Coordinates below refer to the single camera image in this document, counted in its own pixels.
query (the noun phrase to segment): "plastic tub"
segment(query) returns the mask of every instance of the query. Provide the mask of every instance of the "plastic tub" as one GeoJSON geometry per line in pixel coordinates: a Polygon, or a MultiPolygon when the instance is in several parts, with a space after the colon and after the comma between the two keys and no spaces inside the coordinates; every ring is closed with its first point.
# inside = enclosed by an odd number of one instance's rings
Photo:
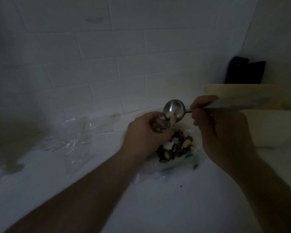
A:
{"type": "Polygon", "coordinates": [[[272,100],[254,110],[242,110],[256,147],[276,147],[291,136],[291,96],[275,85],[268,84],[209,84],[203,86],[204,95],[220,98],[236,94],[266,92],[272,100]]]}

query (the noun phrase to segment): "hand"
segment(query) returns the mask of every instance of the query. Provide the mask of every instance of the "hand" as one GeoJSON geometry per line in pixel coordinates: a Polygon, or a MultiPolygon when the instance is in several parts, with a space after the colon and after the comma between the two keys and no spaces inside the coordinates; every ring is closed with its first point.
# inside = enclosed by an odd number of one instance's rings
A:
{"type": "Polygon", "coordinates": [[[236,168],[249,165],[249,161],[258,156],[243,113],[217,110],[210,115],[199,109],[217,99],[217,96],[200,96],[190,108],[193,110],[194,125],[201,130],[205,152],[215,164],[232,175],[236,168]]]}
{"type": "Polygon", "coordinates": [[[161,112],[149,112],[132,121],[128,125],[121,151],[135,155],[141,161],[169,141],[174,134],[173,130],[166,129],[163,133],[155,133],[151,128],[162,115],[161,112]]]}

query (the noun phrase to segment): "nut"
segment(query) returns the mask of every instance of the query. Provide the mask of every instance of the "nut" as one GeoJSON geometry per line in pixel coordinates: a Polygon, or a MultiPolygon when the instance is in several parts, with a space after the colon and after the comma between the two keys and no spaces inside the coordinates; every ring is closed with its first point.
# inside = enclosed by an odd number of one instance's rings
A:
{"type": "Polygon", "coordinates": [[[169,155],[168,151],[165,151],[165,152],[164,152],[164,156],[165,156],[165,158],[166,158],[167,160],[170,158],[170,155],[169,155]]]}
{"type": "Polygon", "coordinates": [[[172,115],[172,116],[170,117],[169,122],[170,122],[170,123],[176,123],[176,121],[177,121],[177,116],[172,115]]]}
{"type": "Polygon", "coordinates": [[[178,143],[178,142],[179,142],[179,138],[177,138],[177,137],[173,137],[173,138],[171,139],[171,142],[178,143]]]}
{"type": "Polygon", "coordinates": [[[172,115],[174,115],[174,111],[169,111],[167,114],[166,114],[166,118],[170,119],[172,115]]]}
{"type": "Polygon", "coordinates": [[[182,144],[182,147],[183,148],[187,148],[189,145],[191,144],[191,141],[189,139],[186,139],[183,144],[182,144]]]}

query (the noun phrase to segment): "person's left arm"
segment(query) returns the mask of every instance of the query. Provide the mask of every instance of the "person's left arm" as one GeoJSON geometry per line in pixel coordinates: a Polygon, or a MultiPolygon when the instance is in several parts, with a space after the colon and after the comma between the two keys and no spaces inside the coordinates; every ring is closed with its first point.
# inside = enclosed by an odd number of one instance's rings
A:
{"type": "Polygon", "coordinates": [[[150,112],[136,118],[114,156],[30,212],[6,233],[100,232],[137,165],[172,137],[172,130],[155,133],[151,129],[161,116],[160,112],[150,112]]]}

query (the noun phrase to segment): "person's left hand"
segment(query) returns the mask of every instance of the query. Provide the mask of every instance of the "person's left hand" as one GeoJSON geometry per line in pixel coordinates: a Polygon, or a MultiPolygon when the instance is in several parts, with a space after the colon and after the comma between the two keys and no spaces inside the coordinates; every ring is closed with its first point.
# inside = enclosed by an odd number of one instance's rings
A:
{"type": "Polygon", "coordinates": [[[169,141],[174,134],[173,130],[166,129],[163,133],[155,133],[151,128],[155,120],[162,115],[161,112],[149,112],[132,121],[128,125],[120,150],[137,156],[141,161],[154,153],[160,145],[169,141]]]}

